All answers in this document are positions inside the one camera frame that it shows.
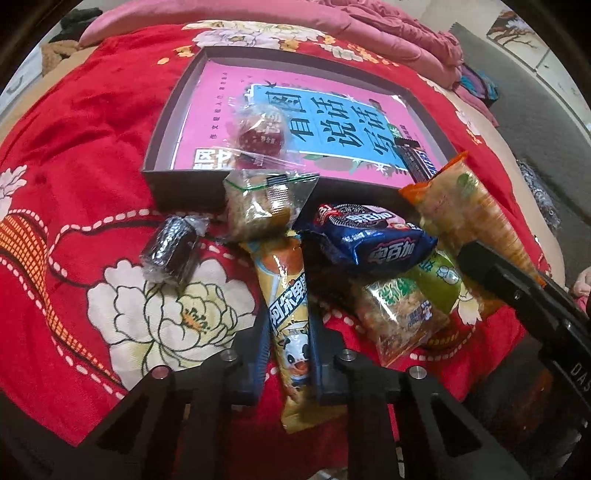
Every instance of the orange snack package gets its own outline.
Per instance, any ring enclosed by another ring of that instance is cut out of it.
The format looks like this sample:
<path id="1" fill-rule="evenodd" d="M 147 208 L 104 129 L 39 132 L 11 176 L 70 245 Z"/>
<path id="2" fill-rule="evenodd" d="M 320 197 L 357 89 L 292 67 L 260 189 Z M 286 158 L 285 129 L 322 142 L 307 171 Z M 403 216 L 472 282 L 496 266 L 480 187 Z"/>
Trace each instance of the orange snack package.
<path id="1" fill-rule="evenodd" d="M 400 194 L 421 213 L 425 231 L 438 237 L 439 244 L 452 255 L 457 256 L 464 244 L 480 240 L 543 285 L 511 223 L 465 164 L 466 158 L 467 152 L 459 154 L 431 180 L 408 185 Z M 465 283 L 480 300 L 483 318 L 503 305 L 469 278 Z"/>

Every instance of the gray carpet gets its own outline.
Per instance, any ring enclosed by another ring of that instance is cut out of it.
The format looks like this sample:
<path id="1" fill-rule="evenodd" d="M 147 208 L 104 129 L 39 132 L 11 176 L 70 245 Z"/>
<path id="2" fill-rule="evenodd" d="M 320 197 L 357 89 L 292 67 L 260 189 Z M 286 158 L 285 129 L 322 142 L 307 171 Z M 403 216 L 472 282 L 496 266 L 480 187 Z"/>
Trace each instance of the gray carpet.
<path id="1" fill-rule="evenodd" d="M 554 200 L 569 285 L 591 265 L 591 148 L 558 101 L 522 67 L 461 25 L 450 31 L 466 63 L 498 85 L 491 112 L 499 132 L 517 158 L 528 157 Z"/>

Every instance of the box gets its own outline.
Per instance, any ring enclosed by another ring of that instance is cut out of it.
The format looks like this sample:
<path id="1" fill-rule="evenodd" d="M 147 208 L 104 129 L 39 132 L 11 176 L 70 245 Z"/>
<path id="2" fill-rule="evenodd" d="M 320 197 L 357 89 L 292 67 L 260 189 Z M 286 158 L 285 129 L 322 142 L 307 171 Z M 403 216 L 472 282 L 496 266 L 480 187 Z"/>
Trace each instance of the box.
<path id="1" fill-rule="evenodd" d="M 423 105 L 395 83 L 293 52 L 206 47 L 174 88 L 145 157 L 142 172 L 162 211 L 223 209 L 236 111 L 261 101 L 286 113 L 299 169 L 321 174 L 311 212 L 319 203 L 360 203 L 404 216 L 410 206 L 397 190 L 456 155 Z"/>

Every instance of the red wrapped candy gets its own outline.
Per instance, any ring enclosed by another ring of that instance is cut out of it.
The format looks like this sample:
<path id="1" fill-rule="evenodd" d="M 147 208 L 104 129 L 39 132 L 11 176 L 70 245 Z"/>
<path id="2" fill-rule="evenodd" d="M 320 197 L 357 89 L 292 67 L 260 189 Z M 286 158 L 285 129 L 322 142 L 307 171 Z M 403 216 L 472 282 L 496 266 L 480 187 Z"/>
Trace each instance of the red wrapped candy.
<path id="1" fill-rule="evenodd" d="M 281 110 L 272 105 L 252 105 L 244 112 L 237 147 L 248 153 L 281 158 L 285 131 L 285 116 Z"/>

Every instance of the plastic bag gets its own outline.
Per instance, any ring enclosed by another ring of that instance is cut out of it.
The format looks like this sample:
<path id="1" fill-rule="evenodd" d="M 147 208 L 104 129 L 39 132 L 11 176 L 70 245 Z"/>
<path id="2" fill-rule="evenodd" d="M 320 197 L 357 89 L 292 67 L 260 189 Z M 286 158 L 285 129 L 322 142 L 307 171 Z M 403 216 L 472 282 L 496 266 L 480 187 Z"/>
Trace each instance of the plastic bag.
<path id="1" fill-rule="evenodd" d="M 434 308 L 409 278 L 354 284 L 352 294 L 355 312 L 375 342 L 384 367 L 447 324 L 447 316 Z"/>
<path id="2" fill-rule="evenodd" d="M 289 152 L 291 131 L 282 110 L 255 103 L 238 110 L 237 126 L 229 149 L 236 153 L 238 168 L 299 168 L 301 157 Z"/>
<path id="3" fill-rule="evenodd" d="M 168 217 L 139 255 L 144 278 L 153 283 L 184 283 L 197 260 L 195 246 L 209 219 L 199 215 Z"/>
<path id="4" fill-rule="evenodd" d="M 299 238 L 291 235 L 242 246 L 251 253 L 269 306 L 277 364 L 287 395 L 281 415 L 285 430 L 298 432 L 344 414 L 344 407 L 320 407 L 314 401 L 308 295 Z"/>
<path id="5" fill-rule="evenodd" d="M 320 205 L 310 231 L 324 254 L 355 277 L 392 278 L 424 260 L 437 239 L 371 205 Z"/>
<path id="6" fill-rule="evenodd" d="M 445 252 L 435 249 L 424 261 L 405 274 L 414 280 L 433 306 L 449 315 L 460 296 L 462 279 Z"/>
<path id="7" fill-rule="evenodd" d="M 289 230 L 318 182 L 317 173 L 234 170 L 224 180 L 228 230 L 233 241 L 251 241 Z"/>
<path id="8" fill-rule="evenodd" d="M 544 285 L 509 220 L 464 163 L 466 157 L 466 152 L 461 153 L 431 180 L 408 185 L 399 190 L 400 194 L 422 214 L 423 228 L 437 236 L 441 247 L 452 255 L 457 256 L 464 244 L 480 240 Z M 483 317 L 503 305 L 469 278 L 465 283 L 482 303 Z"/>

